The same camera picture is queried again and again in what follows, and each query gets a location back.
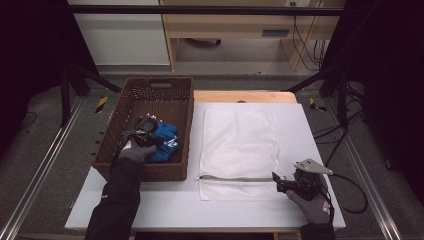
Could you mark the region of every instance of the white table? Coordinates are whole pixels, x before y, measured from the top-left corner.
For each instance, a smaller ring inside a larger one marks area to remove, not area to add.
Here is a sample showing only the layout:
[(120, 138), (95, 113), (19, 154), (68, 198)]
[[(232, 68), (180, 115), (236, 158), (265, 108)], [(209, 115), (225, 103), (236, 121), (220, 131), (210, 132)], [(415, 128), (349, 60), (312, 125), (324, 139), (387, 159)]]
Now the white table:
[[(205, 109), (262, 109), (273, 114), (278, 159), (293, 180), (294, 163), (312, 158), (322, 163), (303, 108), (297, 103), (195, 103), (190, 135), (187, 180), (183, 182), (142, 183), (141, 204), (134, 231), (163, 232), (292, 232), (304, 225), (303, 214), (283, 193), (281, 199), (266, 202), (201, 201), (198, 176)], [(335, 207), (333, 225), (346, 227), (331, 184), (325, 176)], [(99, 203), (106, 181), (90, 169), (80, 195), (65, 225), (85, 231), (93, 208)]]

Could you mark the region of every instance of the basket handle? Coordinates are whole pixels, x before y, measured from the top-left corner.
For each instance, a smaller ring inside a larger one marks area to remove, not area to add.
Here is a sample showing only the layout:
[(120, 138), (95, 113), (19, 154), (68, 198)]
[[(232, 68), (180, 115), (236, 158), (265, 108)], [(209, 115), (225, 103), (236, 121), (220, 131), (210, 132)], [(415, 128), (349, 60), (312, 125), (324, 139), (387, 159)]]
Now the basket handle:
[(150, 88), (172, 88), (171, 82), (150, 82)]

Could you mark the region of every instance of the white cabinet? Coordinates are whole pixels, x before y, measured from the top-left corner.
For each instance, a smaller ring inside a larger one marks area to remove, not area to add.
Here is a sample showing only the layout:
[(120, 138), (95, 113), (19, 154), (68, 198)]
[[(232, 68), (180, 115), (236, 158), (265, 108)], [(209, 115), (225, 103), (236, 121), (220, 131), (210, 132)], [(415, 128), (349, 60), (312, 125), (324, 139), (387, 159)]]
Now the white cabinet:
[[(68, 0), (80, 5), (159, 5), (157, 0)], [(169, 65), (160, 14), (75, 14), (96, 65)]]

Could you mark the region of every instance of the aluminum rail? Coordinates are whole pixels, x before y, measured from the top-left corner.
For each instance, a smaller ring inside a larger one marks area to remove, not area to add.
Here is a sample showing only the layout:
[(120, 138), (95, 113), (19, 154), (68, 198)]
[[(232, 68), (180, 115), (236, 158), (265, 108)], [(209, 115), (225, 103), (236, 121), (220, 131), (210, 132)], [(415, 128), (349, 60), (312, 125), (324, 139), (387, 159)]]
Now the aluminum rail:
[(83, 97), (77, 97), (76, 102), (72, 108), (73, 114), (71, 115), (68, 123), (59, 129), (55, 139), (50, 145), (49, 150), (44, 156), (43, 161), (38, 167), (38, 170), (28, 185), (24, 195), (22, 196), (9, 220), (1, 229), (0, 240), (11, 240), (14, 239), (18, 234), (19, 228), (24, 222), (25, 217), (27, 216), (32, 204), (35, 201), (35, 198), (40, 192), (44, 180), (46, 179), (53, 163), (56, 160), (57, 155), (59, 154), (60, 149), (62, 148), (63, 143), (66, 140), (66, 137), (68, 136), (72, 126), (75, 123), (83, 102)]
[(355, 16), (365, 9), (244, 6), (143, 6), (143, 5), (48, 5), (53, 11), (79, 14), (200, 14), (200, 15), (284, 15)]
[[(326, 105), (328, 106), (330, 115), (332, 116), (335, 123), (338, 123), (336, 107), (332, 100), (324, 99)], [(345, 136), (345, 150), (349, 156), (349, 160), (352, 164), (352, 167), (358, 177), (359, 182), (361, 183), (364, 192), (366, 193), (370, 207), (374, 212), (374, 216), (377, 219), (377, 222), (381, 228), (381, 231), (384, 234), (384, 237), (387, 240), (400, 240), (402, 239), (399, 230), (395, 222), (393, 221), (389, 210), (386, 207), (386, 204), (383, 201), (380, 193), (377, 190), (374, 182), (372, 181), (370, 174), (362, 163), (361, 157), (357, 152), (349, 134)]]

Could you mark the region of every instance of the blue cloth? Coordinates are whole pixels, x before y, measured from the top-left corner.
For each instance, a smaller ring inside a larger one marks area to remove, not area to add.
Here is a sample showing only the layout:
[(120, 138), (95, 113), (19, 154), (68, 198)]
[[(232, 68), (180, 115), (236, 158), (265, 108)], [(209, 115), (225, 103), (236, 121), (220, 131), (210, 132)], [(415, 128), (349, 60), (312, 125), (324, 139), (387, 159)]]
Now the blue cloth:
[(177, 142), (177, 127), (171, 124), (158, 123), (158, 128), (152, 134), (156, 140), (160, 140), (162, 144), (156, 149), (156, 152), (150, 154), (145, 162), (147, 163), (161, 163), (166, 162), (169, 156), (179, 148)]

